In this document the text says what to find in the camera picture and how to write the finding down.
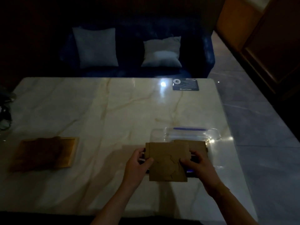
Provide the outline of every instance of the white logo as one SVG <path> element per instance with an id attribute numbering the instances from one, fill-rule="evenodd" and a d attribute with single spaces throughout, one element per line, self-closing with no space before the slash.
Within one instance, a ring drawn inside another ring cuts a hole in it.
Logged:
<path id="1" fill-rule="evenodd" d="M 181 81 L 179 79 L 174 79 L 173 82 L 174 82 L 174 84 L 177 84 L 177 85 L 181 83 Z"/>

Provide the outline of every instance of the brown object on tray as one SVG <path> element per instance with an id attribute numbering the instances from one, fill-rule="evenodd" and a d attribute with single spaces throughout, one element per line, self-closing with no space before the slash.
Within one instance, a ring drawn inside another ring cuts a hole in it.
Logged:
<path id="1" fill-rule="evenodd" d="M 205 144 L 205 141 L 197 140 L 174 140 L 174 143 L 188 143 L 190 150 L 198 151 L 202 155 L 208 158 L 208 150 Z"/>
<path id="2" fill-rule="evenodd" d="M 77 147 L 77 138 L 53 137 L 22 140 L 9 168 L 11 172 L 69 167 Z"/>
<path id="3" fill-rule="evenodd" d="M 188 181 L 179 159 L 191 159 L 187 143 L 146 143 L 145 159 L 154 158 L 149 181 Z"/>

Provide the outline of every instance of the black card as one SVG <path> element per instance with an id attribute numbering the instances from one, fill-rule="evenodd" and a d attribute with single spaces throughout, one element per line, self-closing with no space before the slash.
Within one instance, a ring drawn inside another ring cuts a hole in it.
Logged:
<path id="1" fill-rule="evenodd" d="M 195 78 L 173 78 L 173 90 L 199 91 L 197 79 L 195 79 Z"/>

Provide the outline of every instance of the pillow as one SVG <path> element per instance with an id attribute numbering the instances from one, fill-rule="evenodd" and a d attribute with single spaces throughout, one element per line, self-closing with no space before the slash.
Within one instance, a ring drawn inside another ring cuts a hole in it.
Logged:
<path id="1" fill-rule="evenodd" d="M 165 66 L 181 68 L 182 65 L 178 60 L 180 40 L 181 36 L 145 41 L 145 55 L 142 67 Z"/>
<path id="2" fill-rule="evenodd" d="M 92 66 L 118 66 L 115 51 L 115 28 L 106 30 L 85 30 L 74 27 L 80 68 Z"/>

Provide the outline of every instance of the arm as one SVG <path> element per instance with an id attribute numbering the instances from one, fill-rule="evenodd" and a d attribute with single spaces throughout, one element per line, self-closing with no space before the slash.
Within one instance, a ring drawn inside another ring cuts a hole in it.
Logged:
<path id="1" fill-rule="evenodd" d="M 140 185 L 146 171 L 154 161 L 153 158 L 149 158 L 140 165 L 139 158 L 142 157 L 143 151 L 144 148 L 139 148 L 134 151 L 126 163 L 123 181 L 119 189 L 98 213 L 91 225 L 117 225 L 119 223 L 130 197 Z"/>
<path id="2" fill-rule="evenodd" d="M 186 159 L 181 159 L 180 161 L 195 171 L 196 176 L 203 183 L 206 192 L 217 203 L 226 223 L 228 225 L 258 225 L 242 204 L 222 183 L 209 159 L 197 151 L 191 152 L 198 157 L 199 163 Z"/>

